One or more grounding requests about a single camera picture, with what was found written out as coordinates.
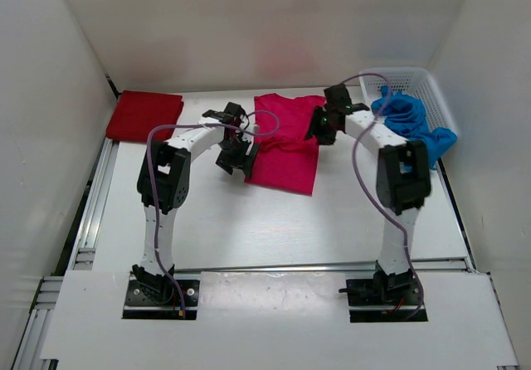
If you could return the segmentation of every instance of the folded red shirt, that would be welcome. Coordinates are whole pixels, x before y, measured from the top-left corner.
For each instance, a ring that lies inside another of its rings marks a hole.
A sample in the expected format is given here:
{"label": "folded red shirt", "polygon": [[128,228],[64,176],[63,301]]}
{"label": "folded red shirt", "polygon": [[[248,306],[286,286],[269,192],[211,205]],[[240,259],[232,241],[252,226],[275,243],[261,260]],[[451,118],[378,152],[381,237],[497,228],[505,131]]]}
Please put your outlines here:
{"label": "folded red shirt", "polygon": [[[151,129],[161,124],[175,124],[183,111],[183,97],[125,90],[119,98],[105,136],[125,142],[148,140]],[[158,131],[153,139],[172,137],[173,130]]]}
{"label": "folded red shirt", "polygon": [[[256,137],[260,151],[256,156],[252,179],[246,182],[275,187],[290,192],[311,195],[319,160],[319,146],[315,138],[304,140],[315,106],[324,105],[323,96],[296,99],[277,94],[257,96],[255,110],[275,113],[280,121],[279,131],[270,137]],[[258,113],[256,123],[260,131],[275,127],[275,119]]]}

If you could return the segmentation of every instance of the blue cloth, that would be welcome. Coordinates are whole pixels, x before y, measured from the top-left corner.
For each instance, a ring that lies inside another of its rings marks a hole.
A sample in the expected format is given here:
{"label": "blue cloth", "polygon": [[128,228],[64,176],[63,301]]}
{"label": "blue cloth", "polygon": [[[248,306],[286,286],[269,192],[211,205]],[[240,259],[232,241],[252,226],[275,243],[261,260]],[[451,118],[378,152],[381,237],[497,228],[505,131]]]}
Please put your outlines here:
{"label": "blue cloth", "polygon": [[[382,98],[375,100],[371,106],[374,113],[377,113],[383,106],[387,87],[383,86],[380,91]],[[457,135],[448,128],[439,127],[430,131],[426,121],[426,108],[422,100],[404,95],[401,90],[396,94],[391,93],[389,103],[383,109],[382,115],[386,116],[384,124],[392,132],[404,138],[424,142],[431,169],[435,169],[437,160],[457,140]]]}

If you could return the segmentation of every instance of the black mounting base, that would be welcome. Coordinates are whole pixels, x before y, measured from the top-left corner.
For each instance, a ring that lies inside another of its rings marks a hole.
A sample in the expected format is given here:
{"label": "black mounting base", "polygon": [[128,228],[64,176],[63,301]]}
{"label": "black mounting base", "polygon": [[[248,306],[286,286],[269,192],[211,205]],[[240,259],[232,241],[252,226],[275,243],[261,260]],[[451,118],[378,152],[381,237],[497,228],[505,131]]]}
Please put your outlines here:
{"label": "black mounting base", "polygon": [[382,294],[374,279],[349,279],[347,288],[340,290],[348,296],[350,323],[426,322],[426,310],[422,308],[415,316],[408,316],[419,302],[418,284],[415,280],[400,290],[396,299],[382,300]]}
{"label": "black mounting base", "polygon": [[177,292],[166,302],[154,302],[144,294],[140,283],[133,277],[125,293],[122,319],[195,320],[199,301],[199,280],[177,280],[186,306],[185,316],[179,310],[181,300]]}

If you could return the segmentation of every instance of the white back wall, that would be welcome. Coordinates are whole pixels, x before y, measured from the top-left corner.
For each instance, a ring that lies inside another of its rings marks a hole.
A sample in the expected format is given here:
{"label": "white back wall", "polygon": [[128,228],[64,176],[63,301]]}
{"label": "white back wall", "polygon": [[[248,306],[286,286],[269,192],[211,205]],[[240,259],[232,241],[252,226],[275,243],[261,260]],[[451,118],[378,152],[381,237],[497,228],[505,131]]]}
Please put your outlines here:
{"label": "white back wall", "polygon": [[0,0],[0,368],[55,269],[113,108],[63,0]]}
{"label": "white back wall", "polygon": [[531,0],[467,0],[433,72],[461,132],[446,155],[477,265],[531,368]]}
{"label": "white back wall", "polygon": [[68,0],[120,90],[321,86],[427,66],[463,0]]}

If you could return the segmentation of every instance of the white plastic basket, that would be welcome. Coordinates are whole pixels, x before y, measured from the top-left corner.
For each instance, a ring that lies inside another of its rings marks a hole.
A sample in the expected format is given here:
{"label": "white plastic basket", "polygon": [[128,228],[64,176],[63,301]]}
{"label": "white plastic basket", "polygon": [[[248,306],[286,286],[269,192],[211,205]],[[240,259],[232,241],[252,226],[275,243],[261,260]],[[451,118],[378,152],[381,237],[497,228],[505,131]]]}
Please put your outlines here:
{"label": "white plastic basket", "polygon": [[[439,87],[428,70],[421,67],[375,67],[361,72],[384,75],[391,82],[393,92],[402,90],[402,93],[422,100],[426,107],[426,118],[430,130],[437,127],[446,127],[451,129],[456,135],[459,135],[451,117],[451,112],[448,110]],[[374,100],[382,97],[380,88],[385,85],[385,82],[376,76],[361,77],[359,82],[362,86],[365,104],[370,108]]]}

